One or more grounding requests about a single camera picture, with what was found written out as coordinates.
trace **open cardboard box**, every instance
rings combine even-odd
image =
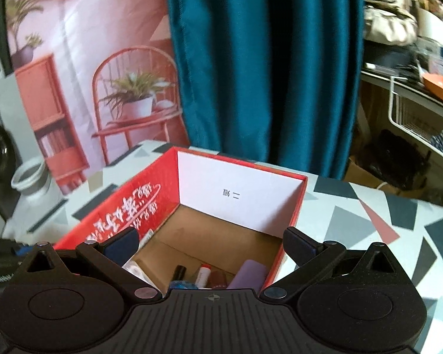
[[[231,280],[248,259],[270,268],[268,286],[284,255],[282,234],[295,226],[306,187],[299,174],[172,147],[55,248],[102,242],[135,227],[140,250],[133,260],[163,293],[177,265],[187,268],[186,279],[208,263]]]
[[[356,157],[350,156],[348,169],[343,180],[346,182],[357,183],[358,185],[363,185],[369,188],[382,190],[386,193],[398,195],[399,197],[420,198],[424,191],[423,186],[425,185],[425,179],[426,178],[423,177],[422,180],[419,180],[419,186],[421,187],[419,189],[401,190],[387,182],[380,180],[365,169],[361,168],[361,166],[357,164]]]

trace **potted plant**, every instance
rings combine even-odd
[[[152,73],[127,73],[124,77],[110,80],[114,93],[102,98],[115,118],[137,119],[151,115],[156,103],[156,93],[172,84]]]
[[[33,33],[25,37],[26,45],[20,48],[18,33],[20,25],[31,12],[43,12],[40,5],[45,0],[5,0],[6,28],[13,37],[15,53],[11,56],[13,68],[17,69],[33,60],[34,49],[43,43],[38,34]]]

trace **brown cardboard bottom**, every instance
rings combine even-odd
[[[391,193],[398,195],[399,197],[406,198],[419,199],[424,191],[423,188],[408,191],[400,190],[388,183],[383,184],[383,181],[381,181],[379,178],[375,177],[374,175],[357,165],[356,158],[354,156],[350,157],[348,170],[346,171],[346,175],[344,176],[344,181],[357,183],[358,185],[363,185],[373,189],[379,189],[386,193]]]
[[[184,280],[208,263],[231,281],[246,260],[271,268],[281,244],[280,238],[179,205],[133,260],[166,293],[177,265],[187,268]]]

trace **purple cylinder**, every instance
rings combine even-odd
[[[227,289],[254,289],[258,293],[268,274],[269,271],[263,264],[246,260]]]

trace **teal curtain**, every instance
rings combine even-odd
[[[362,0],[168,0],[192,145],[341,178]]]

